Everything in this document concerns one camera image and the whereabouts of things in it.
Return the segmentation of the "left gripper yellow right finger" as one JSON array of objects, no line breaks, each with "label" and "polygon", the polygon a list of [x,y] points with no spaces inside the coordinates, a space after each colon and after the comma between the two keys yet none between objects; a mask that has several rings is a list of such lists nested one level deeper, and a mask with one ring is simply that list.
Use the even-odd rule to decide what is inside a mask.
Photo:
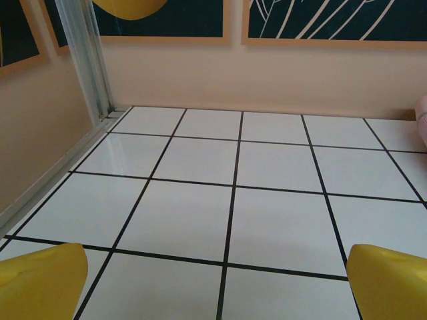
[{"label": "left gripper yellow right finger", "polygon": [[426,318],[425,258],[358,244],[346,273],[363,319]]}]

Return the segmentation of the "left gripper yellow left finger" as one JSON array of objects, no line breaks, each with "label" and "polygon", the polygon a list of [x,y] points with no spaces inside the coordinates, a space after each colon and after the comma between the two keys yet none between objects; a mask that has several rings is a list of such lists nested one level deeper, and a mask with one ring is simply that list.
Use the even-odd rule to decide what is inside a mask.
[{"label": "left gripper yellow left finger", "polygon": [[1,318],[72,319],[87,274],[87,256],[78,243],[2,261]]}]

